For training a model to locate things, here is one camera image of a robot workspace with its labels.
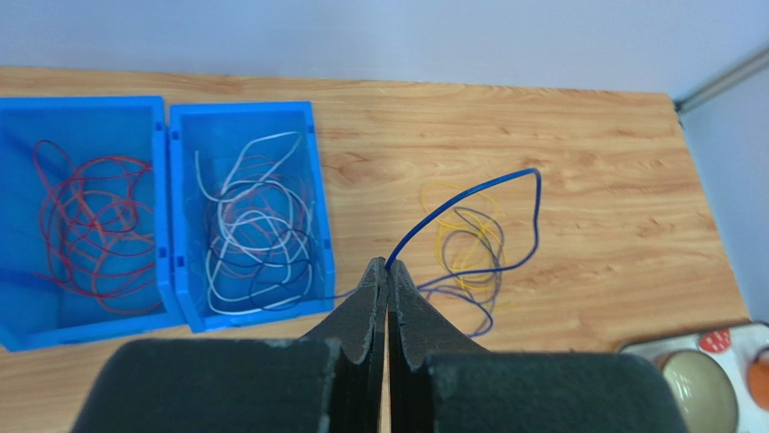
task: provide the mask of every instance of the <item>wooden tabletop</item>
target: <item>wooden tabletop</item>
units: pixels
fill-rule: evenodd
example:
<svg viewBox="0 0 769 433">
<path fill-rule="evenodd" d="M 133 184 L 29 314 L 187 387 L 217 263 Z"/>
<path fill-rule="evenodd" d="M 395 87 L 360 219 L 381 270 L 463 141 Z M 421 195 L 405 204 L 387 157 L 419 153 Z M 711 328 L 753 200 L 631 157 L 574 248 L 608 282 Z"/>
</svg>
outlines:
<svg viewBox="0 0 769 433">
<path fill-rule="evenodd" d="M 609 351 L 623 342 L 747 320 L 666 95 L 383 81 L 0 68 L 0 96 L 163 95 L 167 104 L 310 100 L 319 131 L 338 291 L 424 215 L 431 181 L 469 187 L 542 171 L 542 243 L 504 277 L 493 350 Z M 436 188 L 434 194 L 452 190 Z M 511 257 L 530 247 L 532 179 L 489 191 Z M 435 230 L 401 258 L 441 274 Z M 437 308 L 470 330 L 472 306 Z M 210 333 L 293 337 L 322 316 Z M 184 327 L 152 336 L 189 336 Z M 3 431 L 65 431 L 105 360 L 129 338 L 0 353 Z"/>
</svg>

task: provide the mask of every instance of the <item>blue box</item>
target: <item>blue box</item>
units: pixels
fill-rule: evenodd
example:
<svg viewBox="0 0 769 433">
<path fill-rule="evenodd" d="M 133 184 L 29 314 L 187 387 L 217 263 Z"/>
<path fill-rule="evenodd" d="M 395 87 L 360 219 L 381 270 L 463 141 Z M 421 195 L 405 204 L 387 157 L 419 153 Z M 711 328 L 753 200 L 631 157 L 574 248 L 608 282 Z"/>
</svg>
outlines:
<svg viewBox="0 0 769 433">
<path fill-rule="evenodd" d="M 59 228 L 64 224 L 60 221 L 75 221 L 78 216 L 74 215 L 85 215 L 89 212 L 87 210 L 73 211 L 68 216 L 69 220 L 64 217 L 54 220 L 39 215 L 45 199 L 55 196 L 64 201 L 74 194 L 72 189 L 68 192 L 62 188 L 56 189 L 59 191 L 56 194 L 49 195 L 43 186 L 42 177 L 32 158 L 36 144 L 42 140 L 58 144 L 73 164 L 66 163 L 64 156 L 51 144 L 42 143 L 36 153 L 37 167 L 49 185 L 71 179 L 74 173 L 72 167 L 100 157 L 123 155 L 152 164 L 151 169 L 145 166 L 145 171 L 136 180 L 126 180 L 125 185 L 130 186 L 121 184 L 121 189 L 130 188 L 134 198 L 143 203 L 141 206 L 132 205 L 133 210 L 125 210 L 121 207 L 125 202 L 116 196 L 109 196 L 119 194 L 114 183 L 117 175 L 109 172 L 122 170 L 120 167 L 127 167 L 127 162 L 108 167 L 105 163 L 89 166 L 91 168 L 88 170 L 93 172 L 88 175 L 99 180 L 90 180 L 87 186 L 82 186 L 84 192 L 78 195 L 88 204 L 88 208 L 113 209 L 94 210 L 96 214 L 93 217 L 115 212 L 113 216 L 105 216 L 103 224 L 88 223 L 91 224 L 89 229 L 96 230 L 93 227 L 98 226 L 99 230 L 107 230 L 106 225 L 112 224 L 110 221 L 123 218 L 121 221 L 126 226 L 133 225 L 125 231 L 143 234 L 140 241 L 120 238 L 110 244 L 111 252 L 124 256 L 119 259 L 110 256 L 96 265 L 93 258 L 105 250 L 104 246 L 98 246 L 101 242 L 99 239 L 106 239 L 100 237 L 105 231 L 91 230 L 87 235 L 77 235 L 74 229 L 66 232 L 68 228 Z M 0 187 L 0 199 L 3 202 L 3 210 L 0 212 L 0 225 L 3 228 L 0 238 L 3 246 L 0 251 L 0 342 L 8 350 L 128 336 L 184 322 L 171 287 L 167 139 L 161 97 L 0 99 L 0 161 L 5 165 Z M 91 191 L 91 188 L 103 191 L 85 192 Z M 58 243 L 58 246 L 46 248 L 43 232 L 53 233 L 51 239 L 55 239 L 50 244 Z M 72 240 L 72 237 L 67 236 L 75 236 L 77 239 Z M 81 253 L 71 253 L 75 248 L 60 246 L 61 239 L 80 242 Z M 69 274 L 64 271 L 62 260 L 59 260 L 61 255 L 57 255 L 63 254 L 62 250 L 70 252 L 67 260 L 72 263 L 72 268 L 67 269 L 109 275 L 109 278 L 99 276 L 94 279 L 84 276 L 87 273 L 72 271 L 74 277 L 70 281 L 75 281 L 72 284 L 77 283 L 78 287 L 90 287 L 90 290 L 101 292 L 116 290 L 118 287 L 135 287 L 130 285 L 133 283 L 145 284 L 141 290 L 124 297 L 104 299 L 110 309 L 136 312 L 158 302 L 160 304 L 143 314 L 117 314 L 102 309 L 91 297 L 65 291 L 61 284 L 69 284 L 65 282 L 68 277 L 64 276 Z M 49 257 L 53 257 L 52 264 L 49 264 Z M 129 278 L 125 276 L 127 272 L 140 268 L 144 272 L 135 280 L 122 280 Z M 53 275 L 60 281 L 52 281 L 50 277 Z"/>
<path fill-rule="evenodd" d="M 237 163 L 249 142 L 273 134 L 279 136 L 254 143 Z M 310 103 L 171 106 L 170 137 L 172 266 L 176 294 L 192 331 L 333 309 L 336 274 Z M 279 165 L 269 173 L 274 164 Z M 234 175 L 231 182 L 229 173 Z M 263 181 L 268 174 L 273 184 Z M 257 197 L 257 190 L 264 195 Z M 254 201 L 237 217 L 252 212 L 256 221 L 251 226 L 244 223 L 251 221 L 248 217 L 236 218 L 240 211 L 234 209 L 245 200 L 241 197 Z M 311 216 L 311 223 L 299 215 Z M 220 224 L 229 226 L 222 229 Z M 289 253 L 291 245 L 296 253 Z"/>
</svg>

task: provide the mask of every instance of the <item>black robotic claw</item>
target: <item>black robotic claw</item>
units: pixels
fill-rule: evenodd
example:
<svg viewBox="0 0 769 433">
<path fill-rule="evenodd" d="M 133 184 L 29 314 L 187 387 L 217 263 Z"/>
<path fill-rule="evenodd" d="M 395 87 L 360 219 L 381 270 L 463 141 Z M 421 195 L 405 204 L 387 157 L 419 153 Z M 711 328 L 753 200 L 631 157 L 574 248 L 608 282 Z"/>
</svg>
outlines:
<svg viewBox="0 0 769 433">
<path fill-rule="evenodd" d="M 422 298 L 403 263 L 388 271 L 381 258 L 299 339 L 124 345 L 73 431 L 376 432 L 385 327 L 393 432 L 687 431 L 645 360 L 489 352 Z"/>
</svg>

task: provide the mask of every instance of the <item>beige round disc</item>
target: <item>beige round disc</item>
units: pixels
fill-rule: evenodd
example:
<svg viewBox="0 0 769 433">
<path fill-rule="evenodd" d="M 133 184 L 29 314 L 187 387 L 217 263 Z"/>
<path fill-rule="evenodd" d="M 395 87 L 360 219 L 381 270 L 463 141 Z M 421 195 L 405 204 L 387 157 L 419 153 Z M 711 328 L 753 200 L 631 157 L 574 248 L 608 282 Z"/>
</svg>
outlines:
<svg viewBox="0 0 769 433">
<path fill-rule="evenodd" d="M 709 356 L 683 351 L 662 367 L 690 433 L 735 433 L 737 397 L 727 374 Z"/>
</svg>

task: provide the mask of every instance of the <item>storage container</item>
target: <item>storage container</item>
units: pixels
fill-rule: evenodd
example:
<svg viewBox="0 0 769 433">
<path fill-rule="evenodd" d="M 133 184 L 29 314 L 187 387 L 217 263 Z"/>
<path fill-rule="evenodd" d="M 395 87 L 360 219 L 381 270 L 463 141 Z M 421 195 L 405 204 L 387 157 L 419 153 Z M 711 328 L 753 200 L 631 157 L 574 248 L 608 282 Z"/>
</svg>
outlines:
<svg viewBox="0 0 769 433">
<path fill-rule="evenodd" d="M 333 308 L 309 102 L 171 106 L 173 270 L 194 332 Z"/>
<path fill-rule="evenodd" d="M 8 350 L 183 323 L 171 287 L 163 119 L 161 97 L 0 99 Z"/>
</svg>

